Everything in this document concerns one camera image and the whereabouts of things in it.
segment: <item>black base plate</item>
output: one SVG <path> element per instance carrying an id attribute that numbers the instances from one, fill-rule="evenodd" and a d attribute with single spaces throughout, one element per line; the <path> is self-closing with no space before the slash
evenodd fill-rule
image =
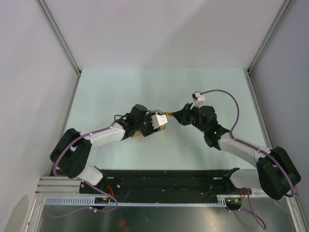
<path id="1" fill-rule="evenodd" d="M 110 185 L 121 203 L 217 203 L 217 195 L 239 194 L 229 179 L 235 170 L 101 170 L 104 178 L 96 187 L 110 193 Z M 80 193 L 98 194 L 82 186 Z"/>

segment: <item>table surface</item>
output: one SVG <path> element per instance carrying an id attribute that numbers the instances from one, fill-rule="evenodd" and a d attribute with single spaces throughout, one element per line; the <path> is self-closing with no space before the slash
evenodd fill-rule
<path id="1" fill-rule="evenodd" d="M 241 67 L 83 69 L 67 129 L 90 131 L 111 124 L 139 103 L 148 109 L 176 111 L 192 102 L 194 91 L 224 89 L 240 107 L 235 134 L 265 145 L 258 118 Z M 206 105 L 215 108 L 219 123 L 231 128 L 236 106 L 224 93 L 210 93 Z M 91 152 L 88 162 L 100 169 L 209 170 L 251 169 L 238 157 L 209 148 L 193 126 L 181 126 L 169 117 L 164 131 L 148 137 L 107 144 Z"/>
<path id="2" fill-rule="evenodd" d="M 296 232 L 285 199 L 253 198 L 256 213 L 267 232 Z M 80 206 L 46 205 L 51 215 L 63 215 Z M 242 208 L 249 209 L 244 199 Z M 108 213 L 82 210 L 53 219 L 42 214 L 40 232 L 263 232 L 254 217 L 245 212 L 229 213 L 222 207 L 121 206 Z"/>

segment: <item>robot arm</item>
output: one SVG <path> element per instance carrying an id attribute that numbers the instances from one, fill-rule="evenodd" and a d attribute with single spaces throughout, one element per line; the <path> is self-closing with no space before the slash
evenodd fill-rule
<path id="1" fill-rule="evenodd" d="M 203 132 L 209 147 L 232 153 L 257 168 L 257 172 L 238 170 L 233 173 L 230 179 L 237 188 L 260 188 L 271 198 L 279 200 L 291 190 L 291 185 L 295 186 L 300 181 L 296 167 L 283 148 L 270 149 L 234 136 L 218 124 L 212 106 L 201 106 L 205 101 L 201 92 L 195 92 L 192 96 L 194 103 L 187 103 L 183 109 L 167 112 L 167 115 L 176 118 L 181 125 L 193 125 Z"/>
<path id="2" fill-rule="evenodd" d="M 75 129 L 65 132 L 50 159 L 69 178 L 79 178 L 92 185 L 98 184 L 103 174 L 87 163 L 91 149 L 130 137 L 148 136 L 165 128 L 166 116 L 173 116 L 183 126 L 193 125 L 204 134 L 209 147 L 232 153 L 247 161 L 257 170 L 236 170 L 230 176 L 237 188 L 262 189 L 275 200 L 294 189 L 300 175 L 287 152 L 276 147 L 270 149 L 240 139 L 222 127 L 212 106 L 204 106 L 201 92 L 193 93 L 194 102 L 187 103 L 176 112 L 148 111 L 135 105 L 131 112 L 115 119 L 112 126 L 81 135 Z"/>
<path id="3" fill-rule="evenodd" d="M 53 163 L 57 163 L 59 157 L 62 156 L 58 167 L 65 175 L 69 178 L 77 177 L 96 185 L 103 178 L 103 174 L 87 163 L 92 149 L 138 135 L 146 137 L 164 130 L 167 122 L 163 112 L 151 112 L 146 107 L 136 104 L 130 113 L 115 120 L 112 126 L 87 133 L 88 135 L 85 137 L 73 128 L 67 130 L 51 153 L 50 159 Z M 62 154 L 76 139 L 78 141 Z"/>

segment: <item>white backdrop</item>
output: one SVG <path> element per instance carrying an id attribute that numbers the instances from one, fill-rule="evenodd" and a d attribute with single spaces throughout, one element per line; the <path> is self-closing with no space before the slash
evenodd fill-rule
<path id="1" fill-rule="evenodd" d="M 283 0 L 46 0 L 80 68 L 247 68 Z"/>
<path id="2" fill-rule="evenodd" d="M 270 133 L 301 175 L 299 190 L 309 217 L 309 2 L 295 1 L 253 71 Z"/>
<path id="3" fill-rule="evenodd" d="M 1 1 L 0 18 L 0 231 L 18 232 L 50 166 L 76 74 L 34 0 Z"/>

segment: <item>red wire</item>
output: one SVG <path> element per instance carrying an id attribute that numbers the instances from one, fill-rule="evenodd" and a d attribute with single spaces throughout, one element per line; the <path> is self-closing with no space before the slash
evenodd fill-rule
<path id="1" fill-rule="evenodd" d="M 246 197 L 245 191 L 242 188 L 240 188 L 239 191 L 240 191 L 240 194 L 241 194 L 241 198 L 244 199 Z"/>
<path id="2" fill-rule="evenodd" d="M 110 194 L 114 196 L 114 191 L 112 190 L 112 187 L 110 185 L 106 186 L 110 190 Z"/>

